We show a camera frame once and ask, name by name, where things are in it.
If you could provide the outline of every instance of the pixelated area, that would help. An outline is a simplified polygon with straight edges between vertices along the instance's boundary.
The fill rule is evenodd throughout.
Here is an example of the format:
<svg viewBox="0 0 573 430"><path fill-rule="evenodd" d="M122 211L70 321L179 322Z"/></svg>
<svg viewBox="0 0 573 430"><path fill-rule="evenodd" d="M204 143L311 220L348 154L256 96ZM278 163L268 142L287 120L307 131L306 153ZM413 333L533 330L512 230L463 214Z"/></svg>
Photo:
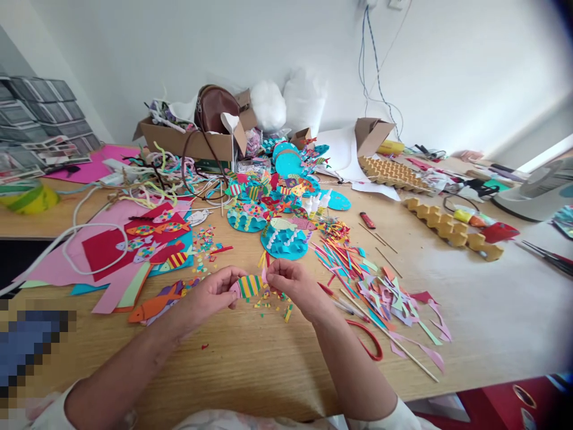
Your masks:
<svg viewBox="0 0 573 430"><path fill-rule="evenodd" d="M63 334L75 329L75 311L17 311L15 321L8 321L0 331L0 403L15 396L24 386L26 376L34 374L36 365L44 363L61 342Z"/></svg>

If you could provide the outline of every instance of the red lighter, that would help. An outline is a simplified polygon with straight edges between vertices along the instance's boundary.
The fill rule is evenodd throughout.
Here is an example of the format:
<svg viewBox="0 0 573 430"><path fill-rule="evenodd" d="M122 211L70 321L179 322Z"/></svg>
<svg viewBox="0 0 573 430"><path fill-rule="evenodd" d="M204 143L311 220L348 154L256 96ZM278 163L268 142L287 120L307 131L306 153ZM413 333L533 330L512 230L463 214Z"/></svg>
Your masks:
<svg viewBox="0 0 573 430"><path fill-rule="evenodd" d="M360 212L360 216L362 217L362 219L364 220L364 222L366 223L366 226L370 229L370 230L376 230L376 226L374 225L374 223L372 222L372 220L370 219L370 217L368 215L366 215L366 212Z"/></svg>

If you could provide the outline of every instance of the tape roll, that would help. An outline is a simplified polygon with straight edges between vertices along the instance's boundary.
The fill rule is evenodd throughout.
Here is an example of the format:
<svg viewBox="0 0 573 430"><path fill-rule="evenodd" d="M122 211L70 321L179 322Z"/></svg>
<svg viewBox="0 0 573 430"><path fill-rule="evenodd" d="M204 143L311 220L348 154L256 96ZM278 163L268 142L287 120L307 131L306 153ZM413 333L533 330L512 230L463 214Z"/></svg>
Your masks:
<svg viewBox="0 0 573 430"><path fill-rule="evenodd" d="M31 215L44 212L60 201L60 196L50 187L41 182L35 185L32 187L29 183L15 182L2 187L0 204L12 212Z"/></svg>

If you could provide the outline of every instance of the person's left hand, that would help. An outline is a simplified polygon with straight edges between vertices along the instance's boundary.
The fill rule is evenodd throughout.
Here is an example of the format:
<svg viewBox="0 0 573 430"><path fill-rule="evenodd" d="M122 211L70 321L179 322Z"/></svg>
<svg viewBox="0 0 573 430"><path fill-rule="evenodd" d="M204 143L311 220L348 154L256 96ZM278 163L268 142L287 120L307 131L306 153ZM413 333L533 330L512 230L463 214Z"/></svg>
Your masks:
<svg viewBox="0 0 573 430"><path fill-rule="evenodd" d="M224 308L235 309L239 298L229 288L239 278L247 275L243 269L227 266L191 288L167 314L182 323L187 335L218 311Z"/></svg>

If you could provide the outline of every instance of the hand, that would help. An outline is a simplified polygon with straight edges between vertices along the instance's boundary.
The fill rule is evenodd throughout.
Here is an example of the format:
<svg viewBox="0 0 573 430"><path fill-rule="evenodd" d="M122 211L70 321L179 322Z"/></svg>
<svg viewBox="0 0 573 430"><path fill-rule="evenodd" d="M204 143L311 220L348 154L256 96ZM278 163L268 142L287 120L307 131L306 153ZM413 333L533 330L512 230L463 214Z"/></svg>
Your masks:
<svg viewBox="0 0 573 430"><path fill-rule="evenodd" d="M304 266L289 260L275 260L267 271L267 281L271 287L282 291L311 323L321 318L337 315L336 308L320 285L307 272Z"/></svg>
<svg viewBox="0 0 573 430"><path fill-rule="evenodd" d="M239 278L247 275L243 269L227 266L191 288L167 314L182 323L183 334L186 336L218 311L224 308L235 309L239 298L229 288Z"/></svg>

